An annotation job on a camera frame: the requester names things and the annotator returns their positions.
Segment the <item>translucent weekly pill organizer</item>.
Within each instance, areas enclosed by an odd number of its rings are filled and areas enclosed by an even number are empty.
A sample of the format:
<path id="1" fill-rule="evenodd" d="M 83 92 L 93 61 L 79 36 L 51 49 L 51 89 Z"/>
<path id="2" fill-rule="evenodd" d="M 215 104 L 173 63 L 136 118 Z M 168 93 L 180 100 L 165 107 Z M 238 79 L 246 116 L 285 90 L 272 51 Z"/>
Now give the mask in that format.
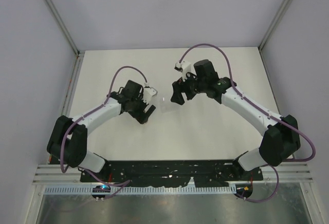
<path id="1" fill-rule="evenodd" d="M 159 105 L 162 113 L 167 113 L 171 111 L 171 102 L 165 96 L 159 97 Z"/>

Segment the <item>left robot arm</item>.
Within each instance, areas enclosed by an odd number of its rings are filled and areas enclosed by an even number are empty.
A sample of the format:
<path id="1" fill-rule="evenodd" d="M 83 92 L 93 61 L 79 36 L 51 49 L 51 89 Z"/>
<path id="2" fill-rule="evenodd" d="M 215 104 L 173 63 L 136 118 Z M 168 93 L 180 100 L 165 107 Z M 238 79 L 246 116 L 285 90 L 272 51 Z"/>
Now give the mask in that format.
<path id="1" fill-rule="evenodd" d="M 146 123 L 156 109 L 150 105 L 156 95 L 157 90 L 148 84 L 142 86 L 129 80 L 118 92 L 111 92 L 99 106 L 73 118 L 60 116 L 51 133 L 47 152 L 63 165 L 87 169 L 97 181 L 106 181 L 110 170 L 105 166 L 104 158 L 87 149 L 88 136 L 123 113 L 128 113 L 140 124 Z"/>

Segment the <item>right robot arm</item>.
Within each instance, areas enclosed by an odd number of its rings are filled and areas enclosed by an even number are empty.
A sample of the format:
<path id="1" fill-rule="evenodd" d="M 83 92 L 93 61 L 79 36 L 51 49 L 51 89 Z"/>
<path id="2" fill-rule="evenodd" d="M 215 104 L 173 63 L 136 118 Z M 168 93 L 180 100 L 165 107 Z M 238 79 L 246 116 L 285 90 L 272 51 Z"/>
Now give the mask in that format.
<path id="1" fill-rule="evenodd" d="M 282 117 L 269 111 L 263 114 L 237 93 L 239 89 L 235 82 L 228 77 L 219 78 L 209 60 L 194 65 L 183 61 L 176 63 L 174 68 L 182 76 L 172 84 L 171 102 L 183 105 L 197 94 L 206 94 L 238 113 L 262 136 L 259 147 L 234 159 L 232 173 L 235 178 L 244 180 L 253 169 L 263 165 L 278 166 L 300 148 L 300 138 L 295 131 L 298 124 L 293 116 Z"/>

